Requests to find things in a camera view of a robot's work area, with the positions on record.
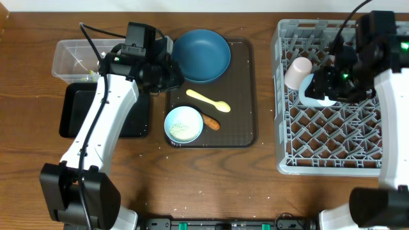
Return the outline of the pink cup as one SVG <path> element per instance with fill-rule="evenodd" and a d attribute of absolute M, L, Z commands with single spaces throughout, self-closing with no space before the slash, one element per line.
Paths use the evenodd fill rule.
<path fill-rule="evenodd" d="M 312 62 L 306 57 L 298 57 L 293 60 L 284 75 L 285 85 L 294 90 L 298 90 L 302 81 L 311 73 Z"/>

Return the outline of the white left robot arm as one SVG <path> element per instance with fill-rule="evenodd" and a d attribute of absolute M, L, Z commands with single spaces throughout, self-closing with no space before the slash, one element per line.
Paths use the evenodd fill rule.
<path fill-rule="evenodd" d="M 109 178 L 112 156 L 124 122 L 139 93 L 176 89 L 184 78 L 170 59 L 173 41 L 152 36 L 143 45 L 126 38 L 99 62 L 91 107 L 58 164 L 46 163 L 40 185 L 50 218 L 85 229 L 135 229 L 138 215 L 121 205 Z"/>

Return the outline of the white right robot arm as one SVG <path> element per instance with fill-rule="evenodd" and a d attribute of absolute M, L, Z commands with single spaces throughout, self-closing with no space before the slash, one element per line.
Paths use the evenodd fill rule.
<path fill-rule="evenodd" d="M 408 36 L 397 33 L 393 11 L 371 11 L 355 23 L 355 48 L 340 33 L 334 66 L 315 71 L 305 95 L 358 103 L 377 96 L 382 119 L 378 188 L 354 188 L 348 203 L 319 214 L 318 229 L 408 227 Z"/>

